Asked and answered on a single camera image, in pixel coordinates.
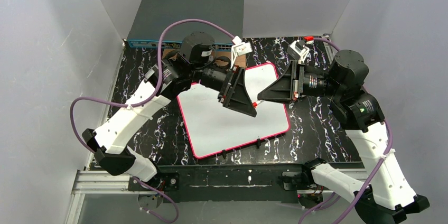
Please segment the pink framed whiteboard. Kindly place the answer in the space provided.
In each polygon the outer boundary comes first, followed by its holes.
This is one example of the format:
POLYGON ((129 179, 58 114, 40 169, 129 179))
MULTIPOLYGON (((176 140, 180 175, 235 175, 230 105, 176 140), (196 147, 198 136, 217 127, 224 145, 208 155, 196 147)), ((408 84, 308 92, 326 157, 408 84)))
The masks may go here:
MULTIPOLYGON (((257 101, 258 93, 277 78, 272 63, 248 68, 245 84, 251 100, 257 101)), ((250 117, 223 107, 217 96, 215 90, 194 83, 177 97, 193 156, 198 159, 286 133, 291 127, 284 104, 264 101, 255 108, 256 117, 250 117)))

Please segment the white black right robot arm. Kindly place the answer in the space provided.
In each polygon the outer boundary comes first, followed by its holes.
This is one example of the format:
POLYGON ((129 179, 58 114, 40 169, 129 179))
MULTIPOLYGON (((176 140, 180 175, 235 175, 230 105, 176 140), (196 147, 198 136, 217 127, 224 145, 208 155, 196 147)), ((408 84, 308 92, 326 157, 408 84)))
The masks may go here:
POLYGON ((301 183, 330 189, 347 200, 349 210, 355 210, 365 223, 401 223, 430 203, 413 190, 401 171, 384 114, 363 85, 368 72, 363 56, 352 50, 338 51, 328 71, 293 60, 258 99, 287 104, 303 96, 329 98, 333 116, 352 140, 369 175, 359 181, 316 158, 302 165, 301 183))

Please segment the white red marker pen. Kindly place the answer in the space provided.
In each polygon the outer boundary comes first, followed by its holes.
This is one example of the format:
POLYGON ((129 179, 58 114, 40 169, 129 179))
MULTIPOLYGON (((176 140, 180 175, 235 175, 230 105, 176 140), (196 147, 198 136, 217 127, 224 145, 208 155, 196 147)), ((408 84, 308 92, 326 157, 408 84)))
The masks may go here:
POLYGON ((255 102, 253 102, 253 107, 256 108, 258 105, 260 105, 263 102, 264 102, 263 100, 257 100, 255 102))

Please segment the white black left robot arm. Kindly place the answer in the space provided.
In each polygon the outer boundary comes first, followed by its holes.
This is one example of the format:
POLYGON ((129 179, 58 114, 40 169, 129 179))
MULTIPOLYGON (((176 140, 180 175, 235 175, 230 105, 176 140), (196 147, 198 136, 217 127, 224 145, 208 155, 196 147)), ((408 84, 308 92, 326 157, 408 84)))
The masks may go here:
POLYGON ((216 65, 213 45, 214 38, 204 32, 186 36, 178 50, 151 67, 123 107, 98 128, 82 133, 101 168, 112 176, 128 174, 144 182, 156 176, 156 164, 127 144, 155 113, 193 83, 217 91, 223 107, 256 117, 245 87, 245 69, 216 65))

